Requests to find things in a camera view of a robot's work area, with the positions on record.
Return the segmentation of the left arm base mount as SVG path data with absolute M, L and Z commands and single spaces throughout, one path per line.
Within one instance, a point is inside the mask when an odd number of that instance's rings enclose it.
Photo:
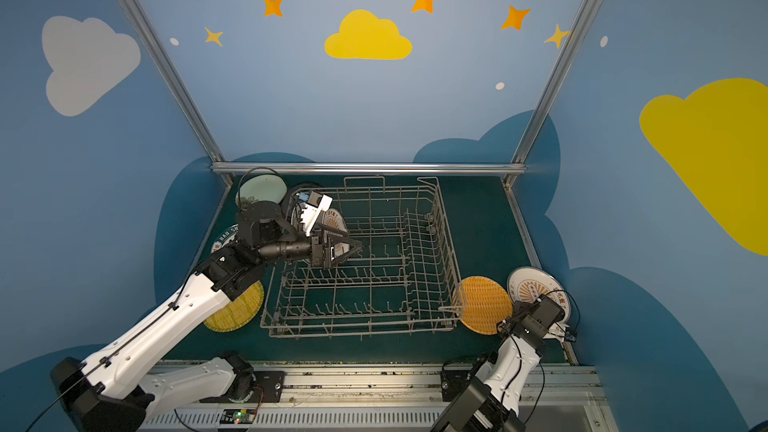
M 286 374 L 284 371 L 254 371 L 245 375 L 245 388 L 240 401 L 244 403 L 278 403 L 281 400 Z

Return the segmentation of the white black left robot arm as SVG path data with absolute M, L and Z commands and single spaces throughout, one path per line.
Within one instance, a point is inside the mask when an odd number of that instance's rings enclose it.
M 253 369 L 236 353 L 167 377 L 150 371 L 199 324 L 259 282 L 266 266 L 306 260 L 329 269 L 361 251 L 347 231 L 320 223 L 330 204 L 329 196 L 312 193 L 298 215 L 270 201 L 241 208 L 235 238 L 200 262 L 164 303 L 87 358 L 57 364 L 50 373 L 56 401 L 76 429 L 136 431 L 147 418 L 199 399 L 247 397 Z

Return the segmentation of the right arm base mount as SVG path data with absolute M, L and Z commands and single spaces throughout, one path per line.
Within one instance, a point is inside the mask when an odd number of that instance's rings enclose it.
M 440 371 L 440 391 L 443 402 L 451 402 L 468 386 L 475 372 L 467 364 L 445 366 Z

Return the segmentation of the orange woven plate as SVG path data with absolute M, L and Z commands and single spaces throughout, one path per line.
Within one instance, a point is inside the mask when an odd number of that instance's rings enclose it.
M 463 279 L 459 297 L 463 301 L 460 322 L 480 335 L 495 335 L 498 324 L 514 312 L 508 292 L 488 277 L 471 276 Z

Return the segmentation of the yellow woven plate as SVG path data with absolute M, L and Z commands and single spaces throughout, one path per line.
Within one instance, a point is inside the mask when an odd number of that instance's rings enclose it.
M 215 312 L 203 324 L 217 333 L 233 332 L 248 324 L 261 310 L 265 290 L 261 281 L 251 285 L 234 302 Z

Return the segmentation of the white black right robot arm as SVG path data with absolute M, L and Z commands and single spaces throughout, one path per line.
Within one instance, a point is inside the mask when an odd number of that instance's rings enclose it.
M 524 431 L 519 417 L 528 375 L 540 364 L 550 328 L 564 309 L 544 294 L 499 324 L 503 341 L 432 425 L 434 431 Z

